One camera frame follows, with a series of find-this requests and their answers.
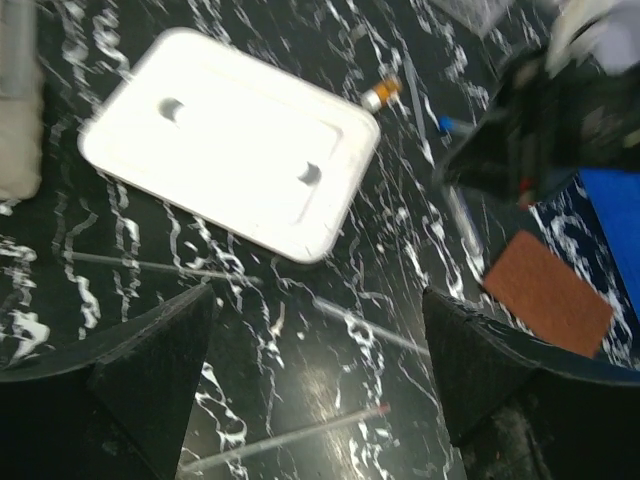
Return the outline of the blue capped test tube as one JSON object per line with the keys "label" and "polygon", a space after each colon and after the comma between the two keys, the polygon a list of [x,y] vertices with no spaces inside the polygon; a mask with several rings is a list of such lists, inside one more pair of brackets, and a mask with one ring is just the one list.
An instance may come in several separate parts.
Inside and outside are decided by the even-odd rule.
{"label": "blue capped test tube", "polygon": [[459,136],[470,135],[475,129],[475,125],[473,123],[448,116],[441,116],[438,119],[438,127],[441,131]]}

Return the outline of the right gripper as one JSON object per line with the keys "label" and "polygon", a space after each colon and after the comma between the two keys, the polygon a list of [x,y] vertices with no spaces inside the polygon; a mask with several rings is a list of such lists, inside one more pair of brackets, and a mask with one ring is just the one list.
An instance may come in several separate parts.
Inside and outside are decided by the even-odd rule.
{"label": "right gripper", "polygon": [[572,61],[552,76],[546,52],[525,50],[506,63],[480,122],[436,167],[437,183],[531,204],[556,173],[638,172],[638,66],[607,74]]}

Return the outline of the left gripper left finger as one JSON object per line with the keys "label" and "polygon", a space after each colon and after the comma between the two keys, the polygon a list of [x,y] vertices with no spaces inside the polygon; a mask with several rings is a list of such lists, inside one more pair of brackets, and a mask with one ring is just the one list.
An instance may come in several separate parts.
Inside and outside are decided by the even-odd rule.
{"label": "left gripper left finger", "polygon": [[215,318],[203,284],[2,369],[2,478],[174,478]]}

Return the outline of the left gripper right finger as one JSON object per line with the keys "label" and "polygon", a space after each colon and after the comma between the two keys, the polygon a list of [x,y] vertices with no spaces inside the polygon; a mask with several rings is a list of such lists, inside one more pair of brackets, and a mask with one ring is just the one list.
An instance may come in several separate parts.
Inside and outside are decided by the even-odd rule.
{"label": "left gripper right finger", "polygon": [[552,346],[432,288],[422,309],[467,478],[638,478],[638,371]]}

